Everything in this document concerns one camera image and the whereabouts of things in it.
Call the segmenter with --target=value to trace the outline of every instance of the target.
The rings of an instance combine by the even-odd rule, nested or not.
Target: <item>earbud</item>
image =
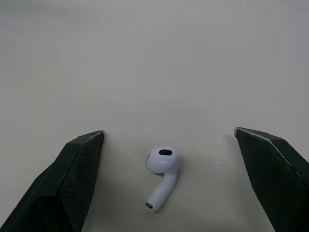
[[[153,212],[158,211],[173,189],[180,165],[180,156],[172,147],[156,147],[150,151],[146,168],[152,173],[164,174],[163,180],[146,202],[146,206]]]

